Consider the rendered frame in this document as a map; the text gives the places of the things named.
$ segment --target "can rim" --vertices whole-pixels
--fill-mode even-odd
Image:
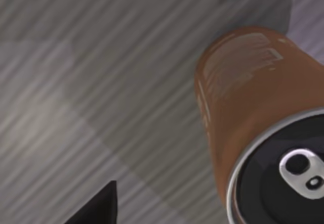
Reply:
[[[278,123],[274,124],[273,126],[269,127],[265,131],[263,131],[261,134],[259,134],[249,145],[248,147],[241,153],[240,157],[236,161],[234,168],[232,170],[232,173],[229,178],[229,182],[227,185],[227,192],[226,192],[226,211],[227,211],[227,218],[230,224],[238,224],[235,222],[236,218],[233,215],[233,208],[234,202],[233,200],[236,200],[236,197],[233,196],[234,189],[236,188],[236,180],[237,176],[246,161],[246,159],[254,152],[254,150],[261,145],[266,139],[268,139],[270,136],[272,136],[277,131],[281,130],[282,128],[305,118],[321,115],[324,114],[324,107],[314,108],[310,110],[304,110],[301,112],[298,112],[296,114],[290,115]]]

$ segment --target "black can lid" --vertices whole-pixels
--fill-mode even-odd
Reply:
[[[324,172],[323,115],[286,126],[246,160],[237,178],[236,200],[247,224],[324,223],[324,177],[316,174],[320,167],[313,166],[315,158],[302,151],[313,153]]]

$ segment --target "black object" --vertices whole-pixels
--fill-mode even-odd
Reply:
[[[116,224],[117,182],[111,181],[65,224]]]
[[[236,198],[248,224],[324,223],[324,198],[311,200],[301,196],[279,173],[282,156],[299,148],[307,148],[324,160],[324,116],[309,117],[283,128],[247,159],[238,176]],[[308,159],[301,156],[286,164],[286,169],[296,175],[308,167]],[[324,184],[320,176],[310,181],[306,183],[310,190]]]

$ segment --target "can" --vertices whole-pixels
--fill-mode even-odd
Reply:
[[[323,85],[323,66],[268,28],[201,56],[195,92],[231,224],[324,222]]]

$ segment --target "can body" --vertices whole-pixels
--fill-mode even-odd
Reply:
[[[235,215],[229,208],[236,198],[231,192],[245,159],[271,134],[321,114],[323,85],[323,66],[267,28],[234,30],[203,53],[195,72],[195,92],[218,194],[230,215]]]

